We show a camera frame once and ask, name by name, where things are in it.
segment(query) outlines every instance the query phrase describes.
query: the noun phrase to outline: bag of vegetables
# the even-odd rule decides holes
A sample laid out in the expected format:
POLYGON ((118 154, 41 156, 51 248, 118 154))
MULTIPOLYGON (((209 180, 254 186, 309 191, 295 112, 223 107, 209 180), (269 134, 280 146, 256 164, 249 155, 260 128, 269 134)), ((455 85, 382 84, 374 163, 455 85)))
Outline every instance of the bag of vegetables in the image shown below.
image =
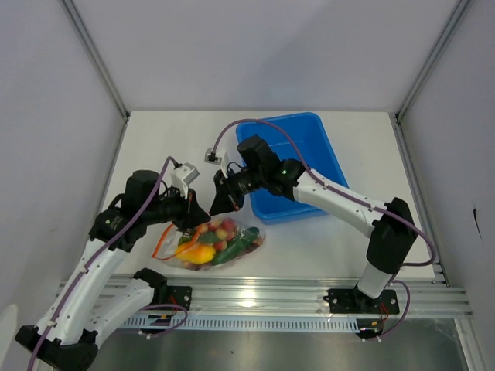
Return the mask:
POLYGON ((177 233, 171 237, 174 228, 171 224, 163 232, 152 257, 173 267, 192 271, 206 270, 240 259, 265 241, 265 233, 257 227, 243 226, 231 218, 211 220, 187 233, 177 233))

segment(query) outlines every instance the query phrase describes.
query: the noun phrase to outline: metal frame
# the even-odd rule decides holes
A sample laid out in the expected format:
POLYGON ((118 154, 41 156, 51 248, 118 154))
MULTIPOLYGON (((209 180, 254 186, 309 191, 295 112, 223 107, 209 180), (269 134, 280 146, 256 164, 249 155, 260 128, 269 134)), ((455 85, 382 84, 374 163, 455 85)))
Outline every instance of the metal frame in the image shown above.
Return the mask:
POLYGON ((107 90, 108 94, 110 95, 110 98, 113 100, 115 107, 120 112, 123 119, 127 120, 129 113, 125 109, 125 105, 122 101, 121 95, 115 87, 114 81, 111 79, 108 69, 101 59, 100 53, 98 52, 97 47, 94 45, 94 41, 92 40, 90 33, 87 31, 87 27, 84 25, 84 21, 77 11, 73 0, 59 0, 59 3, 62 5, 67 18, 70 21, 70 24, 73 26, 77 37, 83 45, 84 50, 86 50, 88 58, 90 59, 91 63, 93 63, 93 67, 100 77, 101 82, 107 90))
MULTIPOLYGON (((96 307, 120 294, 131 275, 114 274, 108 281, 96 307)), ((259 321, 271 318, 374 318, 373 315, 331 315, 323 300, 328 288, 352 288, 356 281, 338 279, 282 279, 259 277, 169 277, 172 286, 193 288, 190 312, 202 316, 251 316, 259 321)), ((473 313, 463 288, 445 284, 409 281, 411 307, 408 318, 471 319, 473 313)), ((401 285, 394 286, 399 305, 405 306, 406 294, 401 285)))
POLYGON ((456 32, 459 24, 463 20, 464 16, 471 5, 471 0, 459 0, 456 7, 454 8, 452 14, 450 15, 449 21, 445 24, 445 27, 437 39, 433 49, 426 58, 425 63, 420 69, 415 81, 413 82, 411 88, 409 89, 406 97, 397 113, 398 122, 400 123, 402 118, 404 118, 405 113, 408 111, 409 107, 414 103, 419 92, 425 85, 426 80, 432 74, 435 69, 437 62, 440 60, 443 52, 445 51, 447 45, 452 39, 454 33, 456 32))

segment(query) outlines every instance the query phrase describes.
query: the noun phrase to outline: gray wall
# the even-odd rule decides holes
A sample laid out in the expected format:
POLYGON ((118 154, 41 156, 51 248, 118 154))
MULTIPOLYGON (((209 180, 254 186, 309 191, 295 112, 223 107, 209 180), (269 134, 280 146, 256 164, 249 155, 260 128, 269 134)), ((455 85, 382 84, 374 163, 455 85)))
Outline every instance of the gray wall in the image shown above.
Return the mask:
POLYGON ((477 0, 406 115, 442 259, 495 356, 495 2, 477 0), (477 209, 476 228, 473 209, 477 209))
POLYGON ((457 0, 75 0, 135 109, 396 111, 457 0))
POLYGON ((57 1, 1 2, 0 50, 0 312, 26 325, 80 256, 122 121, 57 1))

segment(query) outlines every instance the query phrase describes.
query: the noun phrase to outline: robotic arm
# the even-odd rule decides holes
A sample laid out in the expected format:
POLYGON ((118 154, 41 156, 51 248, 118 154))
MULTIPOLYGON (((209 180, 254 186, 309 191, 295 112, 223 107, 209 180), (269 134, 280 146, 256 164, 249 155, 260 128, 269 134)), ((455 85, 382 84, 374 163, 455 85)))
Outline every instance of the robotic arm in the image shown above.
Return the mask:
POLYGON ((123 294, 92 311, 108 278, 145 235, 148 226, 173 222, 179 230, 188 230, 210 220, 198 205, 196 193, 189 188, 198 175, 191 164, 177 164, 172 172, 172 187, 163 194, 157 192, 131 228, 96 255, 137 213, 159 180, 159 174, 150 170, 134 172, 126 182, 125 192, 96 217, 83 256, 60 296, 35 326, 20 328, 16 341, 33 352, 48 329, 36 356, 56 369, 88 369, 98 348, 122 322, 146 305, 165 303, 166 278, 145 268, 135 274, 123 294), (54 321, 55 311, 61 305, 54 321))
POLYGON ((272 195, 316 206, 345 220, 370 238, 368 263, 353 289, 352 306, 360 313, 376 313, 385 286, 399 272, 417 234, 394 218, 379 213, 374 207, 386 209, 413 223, 408 204, 398 198, 390 203, 369 199, 326 179, 314 170, 310 175, 298 160, 281 161, 266 141, 257 135, 242 141, 237 150, 246 164, 237 173, 223 166, 224 154, 218 152, 212 155, 211 150, 207 152, 208 162, 222 165, 213 178, 217 194, 210 214, 213 216, 238 211, 244 204, 245 195, 265 188, 272 195), (314 175, 333 190, 321 186, 315 181, 314 175), (370 207, 360 206, 342 194, 364 201, 370 207))

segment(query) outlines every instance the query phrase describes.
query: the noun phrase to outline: white table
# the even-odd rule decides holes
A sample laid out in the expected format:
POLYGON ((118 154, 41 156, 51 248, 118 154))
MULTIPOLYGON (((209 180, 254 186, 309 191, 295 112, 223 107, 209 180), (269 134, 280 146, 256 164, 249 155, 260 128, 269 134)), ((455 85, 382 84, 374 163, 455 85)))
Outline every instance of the white table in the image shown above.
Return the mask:
MULTIPOLYGON (((167 155, 190 162, 200 171, 192 187, 200 205, 209 210, 214 196, 213 174, 218 167, 203 161, 220 130, 240 118, 273 117, 289 112, 274 111, 135 111, 132 112, 104 201, 104 207, 124 191, 125 181, 137 169, 157 172, 167 155)), ((363 195, 391 201, 395 196, 411 207, 416 225, 418 214, 397 148, 390 118, 386 113, 316 112, 322 119, 349 187, 363 195)), ((236 151, 235 129, 220 143, 230 159, 241 161, 236 151)), ((333 216, 321 216, 265 226, 251 210, 244 208, 232 217, 264 228, 265 245, 229 267, 193 272, 172 268, 151 258, 165 226, 152 226, 138 241, 127 260, 115 273, 133 274, 150 267, 162 274, 209 277, 358 278, 366 264, 368 239, 333 216)), ((429 257, 419 237, 406 261, 429 257)), ((402 268, 399 277, 431 280, 432 267, 402 268)))

